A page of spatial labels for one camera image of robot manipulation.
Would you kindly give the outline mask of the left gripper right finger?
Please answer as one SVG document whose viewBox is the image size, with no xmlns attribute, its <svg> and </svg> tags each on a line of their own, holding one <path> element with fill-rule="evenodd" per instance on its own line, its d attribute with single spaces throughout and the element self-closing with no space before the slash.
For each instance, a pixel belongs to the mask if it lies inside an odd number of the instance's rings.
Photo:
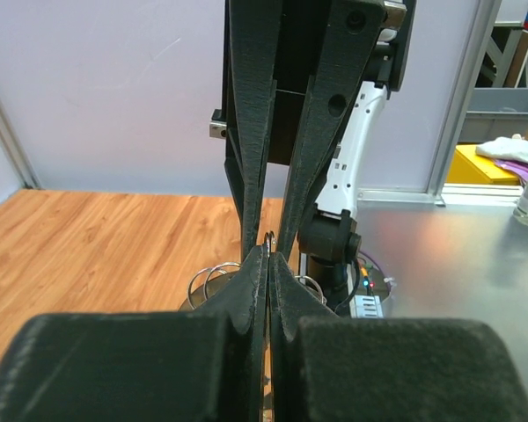
<svg viewBox="0 0 528 422">
<path fill-rule="evenodd" d="M 347 318 L 268 264 L 277 421 L 528 421 L 502 339 L 479 321 Z"/>
</svg>

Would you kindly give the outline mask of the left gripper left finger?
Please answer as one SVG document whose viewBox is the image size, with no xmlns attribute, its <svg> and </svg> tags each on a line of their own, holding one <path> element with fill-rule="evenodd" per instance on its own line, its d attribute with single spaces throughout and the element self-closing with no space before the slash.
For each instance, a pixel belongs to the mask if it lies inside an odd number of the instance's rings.
<svg viewBox="0 0 528 422">
<path fill-rule="evenodd" d="M 259 421 L 266 316 L 49 313 L 0 362 L 0 421 Z"/>
</svg>

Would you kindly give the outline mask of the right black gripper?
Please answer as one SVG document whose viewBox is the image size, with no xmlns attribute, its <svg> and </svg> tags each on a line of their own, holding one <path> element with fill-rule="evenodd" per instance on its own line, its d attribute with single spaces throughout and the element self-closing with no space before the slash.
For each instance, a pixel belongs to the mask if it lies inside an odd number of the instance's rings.
<svg viewBox="0 0 528 422">
<path fill-rule="evenodd" d="M 242 252 L 256 245 L 267 164 L 290 167 L 279 252 L 288 258 L 307 194 L 367 83 L 402 85 L 413 1 L 229 1 L 222 103 L 225 165 L 243 181 Z"/>
</svg>

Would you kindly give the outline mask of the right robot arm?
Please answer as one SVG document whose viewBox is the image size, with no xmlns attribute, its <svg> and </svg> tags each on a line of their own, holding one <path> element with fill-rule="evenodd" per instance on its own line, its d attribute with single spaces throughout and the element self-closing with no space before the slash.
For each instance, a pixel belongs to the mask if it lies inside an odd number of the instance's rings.
<svg viewBox="0 0 528 422">
<path fill-rule="evenodd" d="M 276 249 L 299 249 L 338 306 L 359 287 L 359 164 L 387 100 L 400 90 L 413 1 L 228 1 L 222 100 L 209 132 L 241 229 L 256 245 L 267 168 L 288 168 Z"/>
</svg>

